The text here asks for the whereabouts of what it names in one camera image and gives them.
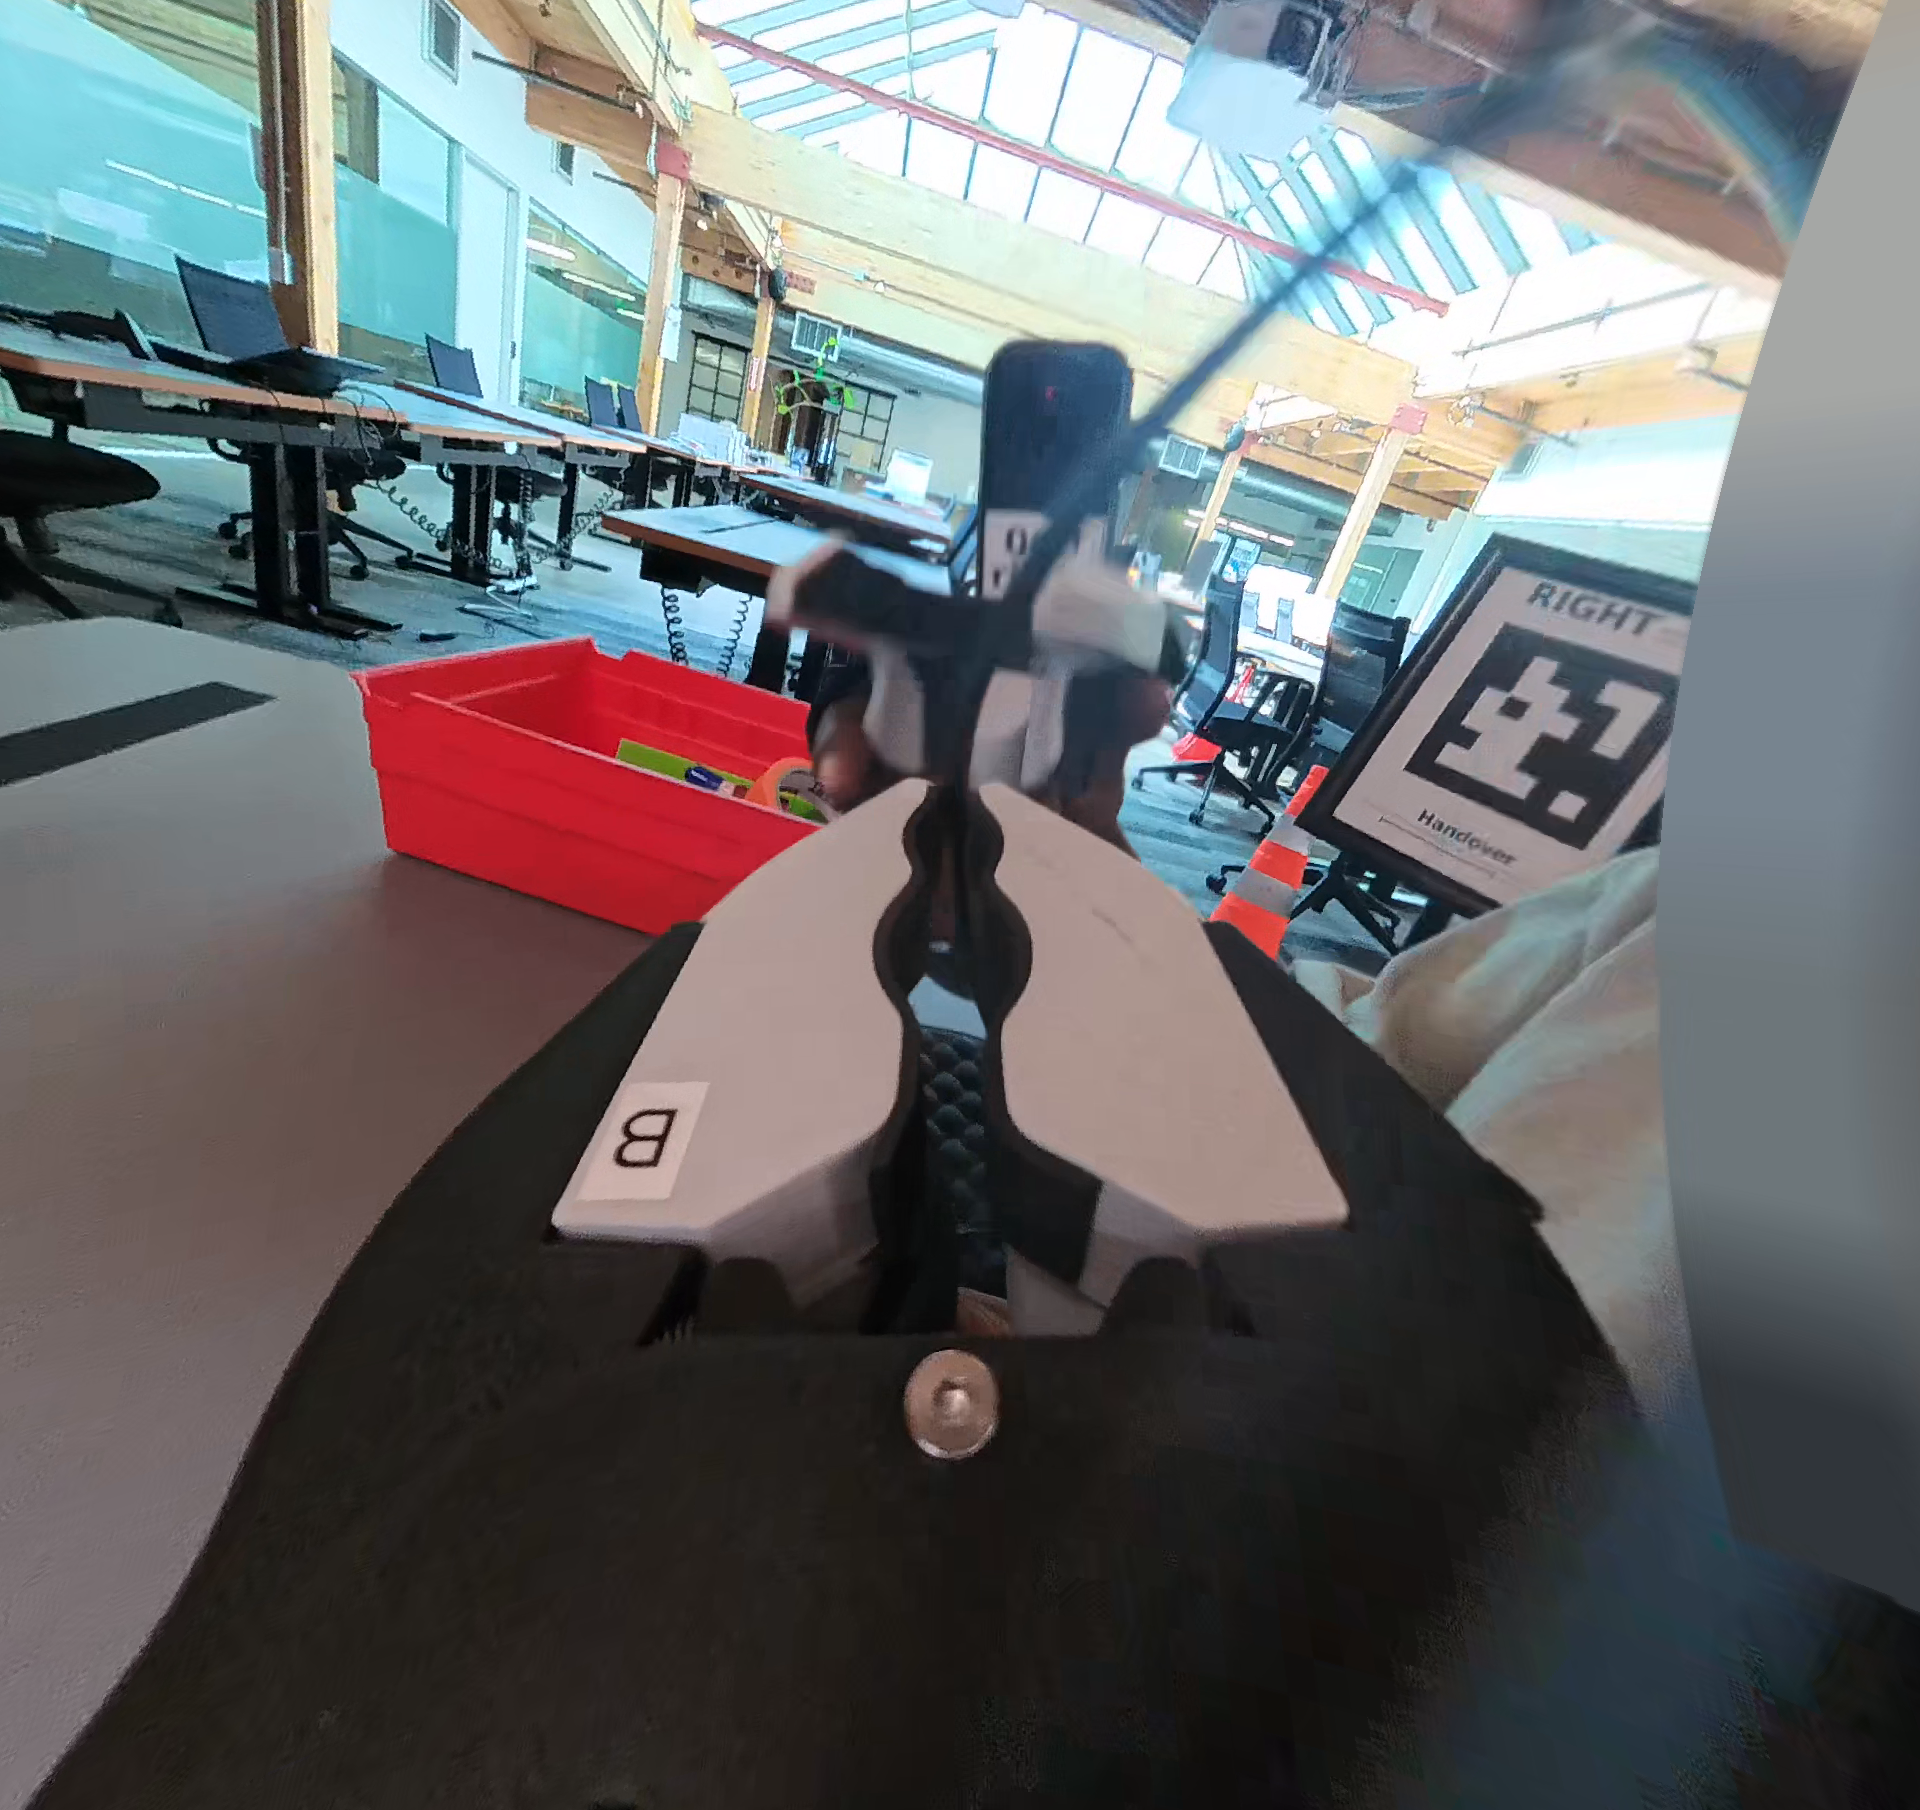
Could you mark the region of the wooden post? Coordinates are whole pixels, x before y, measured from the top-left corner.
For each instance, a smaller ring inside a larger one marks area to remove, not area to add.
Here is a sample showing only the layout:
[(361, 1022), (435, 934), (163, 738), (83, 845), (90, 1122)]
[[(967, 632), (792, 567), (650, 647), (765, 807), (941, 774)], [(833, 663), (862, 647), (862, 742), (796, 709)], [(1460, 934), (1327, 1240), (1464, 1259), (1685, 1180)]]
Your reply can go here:
[(256, 0), (269, 286), (290, 342), (340, 345), (331, 0)]

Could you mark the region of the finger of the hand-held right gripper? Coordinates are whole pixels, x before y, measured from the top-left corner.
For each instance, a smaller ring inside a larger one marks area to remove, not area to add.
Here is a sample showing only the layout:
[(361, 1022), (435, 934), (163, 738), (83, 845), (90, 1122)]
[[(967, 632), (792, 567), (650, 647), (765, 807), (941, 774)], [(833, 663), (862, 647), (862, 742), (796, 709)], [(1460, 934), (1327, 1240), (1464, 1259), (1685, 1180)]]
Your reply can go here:
[(944, 565), (817, 542), (777, 570), (777, 624), (871, 649), (950, 649), (964, 615)]
[(1098, 555), (1068, 555), (1035, 592), (1035, 651), (1073, 669), (1181, 676), (1181, 615)]

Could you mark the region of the cream sweatshirt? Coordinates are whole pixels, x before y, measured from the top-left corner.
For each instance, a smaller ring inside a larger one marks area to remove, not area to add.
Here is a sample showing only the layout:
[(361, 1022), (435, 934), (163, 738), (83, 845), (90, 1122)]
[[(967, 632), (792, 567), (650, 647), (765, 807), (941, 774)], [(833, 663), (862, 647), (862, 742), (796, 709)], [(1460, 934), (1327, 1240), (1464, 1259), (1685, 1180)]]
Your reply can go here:
[(1666, 1159), (1656, 845), (1462, 921), (1368, 978), (1302, 986), (1543, 1209), (1545, 1240), (1643, 1413), (1697, 1376)]

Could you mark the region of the wooden desk with black legs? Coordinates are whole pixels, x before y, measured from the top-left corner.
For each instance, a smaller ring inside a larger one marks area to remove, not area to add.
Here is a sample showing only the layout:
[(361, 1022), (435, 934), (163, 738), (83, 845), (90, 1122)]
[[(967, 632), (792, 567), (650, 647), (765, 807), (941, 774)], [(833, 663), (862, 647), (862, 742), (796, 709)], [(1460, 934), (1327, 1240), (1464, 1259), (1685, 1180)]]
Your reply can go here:
[(396, 478), (371, 478), (371, 488), (419, 528), (413, 540), (367, 532), (396, 569), (517, 601), (540, 588), (540, 555), (565, 561), (571, 476), (560, 436), (523, 430), (438, 392), (361, 378), (342, 382), (327, 401), (375, 432), (408, 468), (435, 472), (448, 488), (446, 520), (438, 522), (400, 493)]
[(767, 582), (779, 569), (833, 545), (846, 545), (925, 592), (946, 595), (950, 588), (942, 557), (852, 542), (744, 505), (610, 507), (598, 526), (602, 534), (635, 545), (640, 578), (665, 592), (727, 588), (764, 601)]
[(252, 449), (252, 580), (229, 595), (258, 617), (350, 640), (396, 620), (333, 595), (321, 453), (371, 445), (327, 397), (281, 393), (208, 370), (138, 357), (119, 340), (56, 334), (6, 318), (4, 380), (17, 403), (63, 428), (127, 436), (223, 438)]

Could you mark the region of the red plastic bin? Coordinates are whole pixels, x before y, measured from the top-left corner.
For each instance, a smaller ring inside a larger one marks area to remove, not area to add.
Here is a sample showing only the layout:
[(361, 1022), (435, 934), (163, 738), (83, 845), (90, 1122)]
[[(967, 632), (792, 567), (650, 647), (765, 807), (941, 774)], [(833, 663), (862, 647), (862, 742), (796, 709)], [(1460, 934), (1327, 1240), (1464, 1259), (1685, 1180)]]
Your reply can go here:
[[(358, 670), (388, 847), (612, 924), (702, 917), (821, 826), (779, 801), (804, 711), (588, 636)], [(698, 790), (614, 759), (621, 738), (708, 763)]]

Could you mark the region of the black tape strip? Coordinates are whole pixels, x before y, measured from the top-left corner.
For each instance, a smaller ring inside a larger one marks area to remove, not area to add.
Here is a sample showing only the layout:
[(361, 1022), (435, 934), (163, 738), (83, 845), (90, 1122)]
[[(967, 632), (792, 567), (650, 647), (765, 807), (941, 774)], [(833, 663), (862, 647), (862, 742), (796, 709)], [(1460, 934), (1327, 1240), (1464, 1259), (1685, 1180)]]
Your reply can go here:
[(227, 680), (202, 680), (83, 715), (9, 730), (2, 734), (2, 788), (58, 774), (260, 709), (271, 701), (275, 701), (271, 692)]

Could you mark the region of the orange traffic cone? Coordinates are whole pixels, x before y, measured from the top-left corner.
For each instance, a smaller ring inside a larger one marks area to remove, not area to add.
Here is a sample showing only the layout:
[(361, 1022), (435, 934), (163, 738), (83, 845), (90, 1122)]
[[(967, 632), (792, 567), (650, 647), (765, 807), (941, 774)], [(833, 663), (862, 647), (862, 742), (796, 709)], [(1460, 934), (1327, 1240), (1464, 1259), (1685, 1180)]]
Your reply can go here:
[(1250, 859), (1225, 876), (1212, 909), (1212, 924), (1233, 928), (1270, 959), (1281, 955), (1287, 926), (1306, 892), (1312, 836), (1302, 826), (1302, 811), (1327, 772), (1327, 765), (1308, 769)]

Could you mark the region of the person's right hand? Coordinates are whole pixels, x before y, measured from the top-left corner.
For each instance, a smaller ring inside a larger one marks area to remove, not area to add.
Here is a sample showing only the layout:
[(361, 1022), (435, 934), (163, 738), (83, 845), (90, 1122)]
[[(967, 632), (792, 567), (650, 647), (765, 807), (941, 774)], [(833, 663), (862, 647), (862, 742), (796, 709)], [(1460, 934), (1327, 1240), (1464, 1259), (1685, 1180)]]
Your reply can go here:
[[(866, 734), (871, 672), (864, 657), (829, 665), (808, 707), (806, 742), (812, 769), (827, 805), (839, 813), (875, 797), (898, 774), (881, 759)], [(1087, 767), (1066, 788), (1041, 799), (1123, 853), (1139, 857), (1119, 813), (1125, 797), (1129, 753), (1160, 734), (1171, 711), (1171, 684), (1160, 676), (1127, 676), (1114, 692), (1112, 709), (1094, 732)]]

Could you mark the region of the black laptop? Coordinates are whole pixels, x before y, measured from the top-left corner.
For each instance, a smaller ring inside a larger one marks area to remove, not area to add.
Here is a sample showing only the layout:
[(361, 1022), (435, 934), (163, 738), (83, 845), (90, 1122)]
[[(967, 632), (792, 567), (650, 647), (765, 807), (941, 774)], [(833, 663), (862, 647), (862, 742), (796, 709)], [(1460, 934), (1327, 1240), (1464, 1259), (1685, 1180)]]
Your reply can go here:
[(271, 288), (235, 278), (186, 257), (175, 259), (179, 282), (202, 338), (198, 361), (211, 372), (283, 393), (331, 397), (348, 382), (379, 382), (383, 368), (294, 343), (283, 328)]

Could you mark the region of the black framed printed sign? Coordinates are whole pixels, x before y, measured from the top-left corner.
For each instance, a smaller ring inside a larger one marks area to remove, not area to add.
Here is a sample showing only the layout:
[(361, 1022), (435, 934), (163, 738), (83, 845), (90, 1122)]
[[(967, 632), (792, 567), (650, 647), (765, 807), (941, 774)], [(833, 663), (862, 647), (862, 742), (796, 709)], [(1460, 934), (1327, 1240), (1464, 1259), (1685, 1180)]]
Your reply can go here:
[(1654, 842), (1695, 592), (1491, 536), (1302, 826), (1456, 915)]

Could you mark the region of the white ceiling projector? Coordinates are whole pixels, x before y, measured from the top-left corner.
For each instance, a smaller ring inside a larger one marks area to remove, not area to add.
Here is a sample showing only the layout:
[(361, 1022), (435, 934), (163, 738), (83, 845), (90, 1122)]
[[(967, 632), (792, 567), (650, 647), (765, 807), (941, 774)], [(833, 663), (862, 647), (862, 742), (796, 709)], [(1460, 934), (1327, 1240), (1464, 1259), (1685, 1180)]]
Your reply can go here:
[(1166, 105), (1171, 130), (1279, 165), (1331, 113), (1352, 68), (1352, 0), (1218, 0)]

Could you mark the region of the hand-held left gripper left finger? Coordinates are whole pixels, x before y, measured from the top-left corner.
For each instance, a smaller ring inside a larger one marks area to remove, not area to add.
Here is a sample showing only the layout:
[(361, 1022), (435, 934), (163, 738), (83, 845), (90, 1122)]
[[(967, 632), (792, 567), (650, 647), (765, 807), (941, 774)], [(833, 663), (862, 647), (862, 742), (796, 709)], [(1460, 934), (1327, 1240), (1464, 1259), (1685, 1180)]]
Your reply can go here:
[(700, 919), (552, 1209), (558, 1236), (767, 1263), (800, 1303), (852, 1278), (906, 1099), (906, 1011), (875, 947), (925, 799), (925, 780), (896, 782)]

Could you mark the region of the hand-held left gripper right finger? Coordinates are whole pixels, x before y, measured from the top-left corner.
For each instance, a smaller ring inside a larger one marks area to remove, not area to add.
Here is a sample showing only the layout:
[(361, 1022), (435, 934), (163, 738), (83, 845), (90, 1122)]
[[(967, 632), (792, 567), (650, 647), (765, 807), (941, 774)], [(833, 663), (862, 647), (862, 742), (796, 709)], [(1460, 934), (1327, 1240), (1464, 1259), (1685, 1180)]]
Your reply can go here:
[(1014, 1328), (1093, 1330), (1143, 1263), (1346, 1224), (1202, 919), (1006, 784), (975, 792), (975, 1005)]

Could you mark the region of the black office chair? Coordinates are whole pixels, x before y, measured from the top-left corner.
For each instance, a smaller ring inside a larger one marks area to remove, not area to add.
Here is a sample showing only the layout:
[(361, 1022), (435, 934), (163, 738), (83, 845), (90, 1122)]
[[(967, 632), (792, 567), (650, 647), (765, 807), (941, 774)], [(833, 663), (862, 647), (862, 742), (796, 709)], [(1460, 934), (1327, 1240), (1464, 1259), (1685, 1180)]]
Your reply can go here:
[[(1298, 674), (1239, 642), (1239, 584), (1210, 588), (1195, 659), (1173, 697), (1175, 753), (1141, 767), (1150, 778), (1196, 782), (1189, 819), (1202, 822), (1216, 794), (1260, 815), (1271, 832), (1291, 794), (1304, 792), (1308, 767), (1329, 767), (1404, 661), (1408, 619), (1337, 603), (1318, 672)], [(1283, 788), (1283, 772), (1296, 782)]]
[(169, 592), (67, 561), (50, 517), (75, 509), (144, 503), (159, 480), (142, 465), (71, 442), (61, 430), (2, 430), (2, 517), (17, 542), (2, 540), (2, 597), (31, 595), (63, 619), (86, 619), (65, 582), (152, 605), (158, 622), (181, 624)]
[[(231, 463), (248, 463), (252, 449), (240, 442), (211, 438), (209, 449)], [(348, 578), (365, 580), (369, 576), (369, 557), (350, 528), (350, 515), (356, 511), (356, 493), (361, 486), (379, 486), (402, 478), (410, 468), (410, 459), (400, 455), (383, 436), (363, 447), (335, 447), (321, 453), (321, 482), (327, 509), (327, 545), (348, 549)], [(244, 507), (217, 522), (215, 534), (227, 544), (233, 559), (252, 555), (252, 509)], [(375, 542), (411, 557), (415, 551), (404, 540), (388, 536), (385, 530), (369, 530)]]

